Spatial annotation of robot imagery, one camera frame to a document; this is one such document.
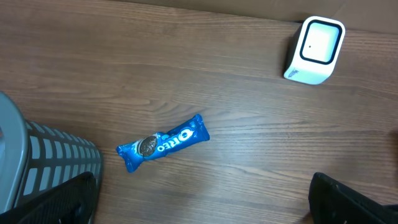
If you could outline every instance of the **laminate floor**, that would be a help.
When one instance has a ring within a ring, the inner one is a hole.
[[[96,223],[311,223],[324,172],[398,202],[398,36],[347,30],[324,84],[282,77],[300,24],[100,0],[1,0],[0,89],[104,154]],[[118,144],[202,114],[211,140],[127,173]]]

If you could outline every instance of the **gray plastic rim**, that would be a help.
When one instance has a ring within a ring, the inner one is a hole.
[[[0,154],[0,213],[14,205],[28,155],[25,119],[15,103],[0,91],[0,127],[5,151]]]

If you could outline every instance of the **gray laundry basket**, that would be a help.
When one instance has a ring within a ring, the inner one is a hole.
[[[86,171],[100,186],[102,164],[91,141],[25,120],[0,92],[0,213]]]

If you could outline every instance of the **cookie image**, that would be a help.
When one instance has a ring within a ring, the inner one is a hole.
[[[146,137],[144,140],[142,140],[138,149],[138,153],[142,156],[150,156],[155,152],[156,145],[157,138],[155,136]]]

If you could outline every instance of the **blue wrapper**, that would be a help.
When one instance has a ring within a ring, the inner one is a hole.
[[[144,161],[165,157],[201,141],[209,141],[210,135],[200,114],[167,133],[155,133],[144,139],[120,145],[116,148],[129,172],[134,172]]]

